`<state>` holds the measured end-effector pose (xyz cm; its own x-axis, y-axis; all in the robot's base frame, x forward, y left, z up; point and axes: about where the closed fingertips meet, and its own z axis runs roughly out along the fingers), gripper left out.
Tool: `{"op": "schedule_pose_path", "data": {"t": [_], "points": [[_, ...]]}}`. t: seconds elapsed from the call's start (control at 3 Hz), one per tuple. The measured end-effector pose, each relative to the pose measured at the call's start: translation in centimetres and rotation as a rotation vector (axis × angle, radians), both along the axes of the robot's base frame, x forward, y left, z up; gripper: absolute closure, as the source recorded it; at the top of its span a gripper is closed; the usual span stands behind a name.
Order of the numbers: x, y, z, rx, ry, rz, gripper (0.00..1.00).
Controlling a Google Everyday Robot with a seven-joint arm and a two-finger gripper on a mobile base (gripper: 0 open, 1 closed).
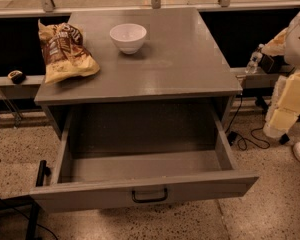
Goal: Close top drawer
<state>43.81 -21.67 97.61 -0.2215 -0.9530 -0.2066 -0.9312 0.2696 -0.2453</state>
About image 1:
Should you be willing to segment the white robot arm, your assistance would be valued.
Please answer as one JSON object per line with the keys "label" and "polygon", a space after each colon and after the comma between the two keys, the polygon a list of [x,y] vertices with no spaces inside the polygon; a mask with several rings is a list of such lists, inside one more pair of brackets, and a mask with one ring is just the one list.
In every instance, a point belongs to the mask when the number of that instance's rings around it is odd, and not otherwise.
{"label": "white robot arm", "polygon": [[297,71],[289,77],[279,77],[272,94],[263,131],[266,136],[280,138],[287,134],[300,116],[300,11],[289,26],[263,48],[262,53],[283,56]]}

